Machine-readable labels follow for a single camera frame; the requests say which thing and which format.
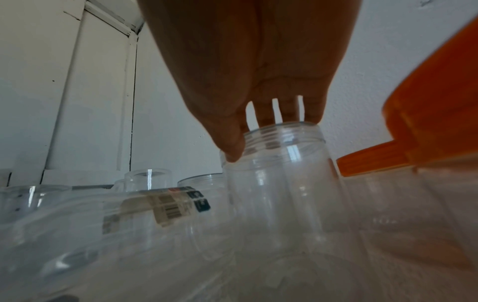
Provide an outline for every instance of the ceiling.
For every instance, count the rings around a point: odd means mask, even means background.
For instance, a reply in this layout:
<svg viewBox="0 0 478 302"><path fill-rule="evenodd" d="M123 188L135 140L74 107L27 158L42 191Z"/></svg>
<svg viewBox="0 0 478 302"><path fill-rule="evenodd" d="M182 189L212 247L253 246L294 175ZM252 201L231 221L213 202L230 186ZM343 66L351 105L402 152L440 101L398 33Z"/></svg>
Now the ceiling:
<svg viewBox="0 0 478 302"><path fill-rule="evenodd" d="M144 23L136 0L89 0L116 20L138 33Z"/></svg>

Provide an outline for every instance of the finger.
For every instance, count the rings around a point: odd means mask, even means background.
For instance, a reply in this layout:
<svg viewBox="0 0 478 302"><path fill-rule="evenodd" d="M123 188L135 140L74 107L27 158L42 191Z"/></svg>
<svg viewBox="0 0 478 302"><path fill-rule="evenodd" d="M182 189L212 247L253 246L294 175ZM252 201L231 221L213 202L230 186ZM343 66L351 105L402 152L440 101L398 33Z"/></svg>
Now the finger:
<svg viewBox="0 0 478 302"><path fill-rule="evenodd" d="M272 100L265 103L252 101L252 104L254 104L255 118L259 128L275 124Z"/></svg>
<svg viewBox="0 0 478 302"><path fill-rule="evenodd" d="M237 118L239 122L239 128L242 134L249 132L249 126L247 124L247 113L245 111L245 108L247 107L247 103L244 104L244 106L241 106L241 108L238 109L237 112Z"/></svg>
<svg viewBox="0 0 478 302"><path fill-rule="evenodd" d="M195 115L221 149L228 162L237 161L244 151L245 141L236 114L231 116Z"/></svg>
<svg viewBox="0 0 478 302"><path fill-rule="evenodd" d="M299 121L299 99L297 97L279 100L279 110L282 122Z"/></svg>
<svg viewBox="0 0 478 302"><path fill-rule="evenodd" d="M322 98L303 97L304 121L318 124L324 115L326 96Z"/></svg>

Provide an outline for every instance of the label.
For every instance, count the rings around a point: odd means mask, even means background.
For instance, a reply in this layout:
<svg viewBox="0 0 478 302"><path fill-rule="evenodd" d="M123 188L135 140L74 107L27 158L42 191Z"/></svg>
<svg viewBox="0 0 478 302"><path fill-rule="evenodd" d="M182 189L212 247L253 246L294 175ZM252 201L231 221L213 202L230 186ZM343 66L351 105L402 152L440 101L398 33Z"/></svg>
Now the label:
<svg viewBox="0 0 478 302"><path fill-rule="evenodd" d="M208 200L192 187L169 188L141 192L120 206L120 213L103 217L103 234L115 233L120 226L134 227L136 215L152 211L157 224L168 226L175 220L211 209Z"/></svg>

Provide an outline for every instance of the orange object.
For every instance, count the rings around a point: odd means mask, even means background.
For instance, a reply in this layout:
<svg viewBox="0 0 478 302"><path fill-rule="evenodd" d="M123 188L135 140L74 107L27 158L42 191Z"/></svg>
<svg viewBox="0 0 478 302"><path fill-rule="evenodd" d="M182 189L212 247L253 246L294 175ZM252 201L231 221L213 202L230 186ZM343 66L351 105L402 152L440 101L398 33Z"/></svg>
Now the orange object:
<svg viewBox="0 0 478 302"><path fill-rule="evenodd" d="M363 149L337 160L344 177L410 165L403 149L395 141Z"/></svg>
<svg viewBox="0 0 478 302"><path fill-rule="evenodd" d="M413 164L478 152L478 17L413 71L382 113Z"/></svg>

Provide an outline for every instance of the hand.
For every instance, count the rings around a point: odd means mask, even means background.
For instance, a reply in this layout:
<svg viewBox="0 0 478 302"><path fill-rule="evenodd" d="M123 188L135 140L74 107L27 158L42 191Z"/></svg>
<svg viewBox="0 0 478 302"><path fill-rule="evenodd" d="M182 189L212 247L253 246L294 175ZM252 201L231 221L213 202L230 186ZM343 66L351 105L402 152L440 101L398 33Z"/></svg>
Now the hand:
<svg viewBox="0 0 478 302"><path fill-rule="evenodd" d="M360 0L138 0L189 111L229 161L244 150L252 101L259 127L318 123Z"/></svg>

